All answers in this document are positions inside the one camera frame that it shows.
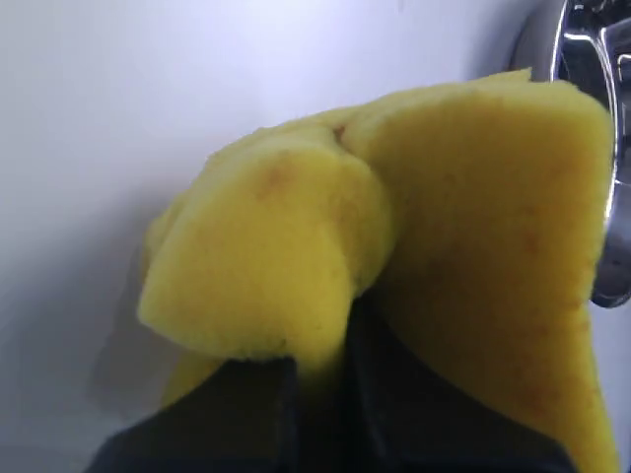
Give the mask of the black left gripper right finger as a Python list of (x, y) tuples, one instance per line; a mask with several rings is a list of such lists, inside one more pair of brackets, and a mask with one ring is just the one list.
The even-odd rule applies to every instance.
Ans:
[(420, 362), (370, 301), (346, 336), (347, 472), (573, 472), (555, 440), (479, 403)]

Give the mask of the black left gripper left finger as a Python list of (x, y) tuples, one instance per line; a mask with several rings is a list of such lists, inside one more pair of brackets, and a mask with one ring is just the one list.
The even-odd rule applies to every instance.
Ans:
[(295, 472), (297, 367), (228, 362), (174, 404), (99, 448), (91, 472)]

